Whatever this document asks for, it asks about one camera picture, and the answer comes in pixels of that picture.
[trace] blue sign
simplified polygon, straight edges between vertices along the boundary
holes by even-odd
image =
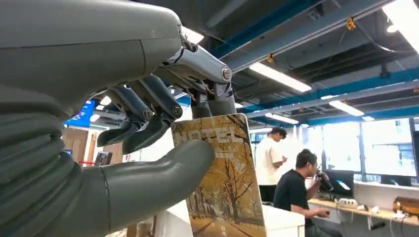
[[[83,105],[82,110],[71,119],[64,122],[64,124],[78,126],[78,127],[89,127],[90,117],[93,115],[94,101],[88,100]]]

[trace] white t-shirt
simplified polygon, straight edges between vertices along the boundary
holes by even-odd
[[[256,178],[259,185],[277,185],[277,168],[273,163],[282,161],[278,142],[266,137],[256,146]]]

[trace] book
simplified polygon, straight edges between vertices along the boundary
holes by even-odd
[[[175,146],[200,139],[215,151],[208,172],[186,200],[193,236],[266,237],[246,116],[179,121],[171,131]]]

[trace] fluorescent light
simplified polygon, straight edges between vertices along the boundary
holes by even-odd
[[[295,80],[292,77],[289,77],[283,73],[280,73],[270,67],[267,67],[261,63],[255,63],[249,67],[251,70],[264,75],[265,77],[269,77],[279,83],[287,85],[291,88],[294,88],[300,92],[305,92],[311,90],[309,85],[306,85],[298,80]]]
[[[263,133],[263,132],[270,132],[270,131],[272,131],[272,128],[271,127],[266,127],[266,128],[249,130],[249,133]]]
[[[109,105],[112,102],[111,98],[109,98],[109,96],[105,96],[101,101],[100,104],[101,105]]]
[[[390,25],[390,26],[387,27],[387,32],[388,33],[395,33],[396,31],[398,31],[398,29],[395,25]]]
[[[356,108],[354,108],[352,106],[349,106],[349,105],[347,105],[347,104],[345,104],[345,103],[343,103],[341,101],[338,101],[338,100],[329,102],[329,105],[331,105],[331,106],[333,106],[333,107],[335,107],[337,109],[343,110],[343,111],[345,111],[348,114],[353,115],[353,116],[362,116],[362,115],[364,115],[364,112],[362,112],[360,110],[357,110]]]
[[[266,117],[268,118],[272,118],[278,121],[282,121],[282,122],[287,122],[287,123],[291,123],[291,124],[298,124],[299,122],[297,120],[291,119],[291,118],[287,118],[284,116],[280,116],[280,115],[273,115],[271,113],[267,113],[265,114]]]
[[[183,96],[185,96],[185,95],[187,95],[185,92],[182,92],[182,93],[180,93],[180,94],[178,94],[178,95],[175,95],[174,96],[174,98],[175,99],[179,99],[179,98],[181,98],[181,97],[183,97]]]
[[[419,52],[419,9],[414,0],[396,0],[382,7],[382,10],[416,52]]]
[[[336,97],[337,95],[326,95],[326,96],[322,96],[322,97],[320,97],[320,99],[322,99],[322,100],[327,100],[327,99],[330,99],[330,98],[333,98],[333,97]]]
[[[92,116],[90,117],[90,121],[91,121],[91,122],[96,122],[99,118],[100,118],[100,115],[92,115]]]
[[[365,116],[365,117],[362,117],[362,119],[367,121],[367,122],[374,121],[374,118],[371,117],[371,116]]]
[[[191,43],[199,43],[204,36],[182,26],[182,33],[186,35],[186,39]]]

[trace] man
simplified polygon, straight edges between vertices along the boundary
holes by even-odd
[[[295,170],[285,173],[278,182],[274,206],[287,211],[299,213],[305,217],[306,237],[341,237],[339,232],[316,227],[311,218],[319,216],[328,218],[330,211],[326,208],[310,210],[307,200],[313,198],[321,186],[318,178],[308,190],[305,188],[305,179],[313,177],[317,172],[317,157],[308,149],[297,155]]]
[[[256,178],[263,202],[273,202],[278,168],[287,160],[279,151],[278,142],[287,137],[287,132],[274,127],[256,146]]]

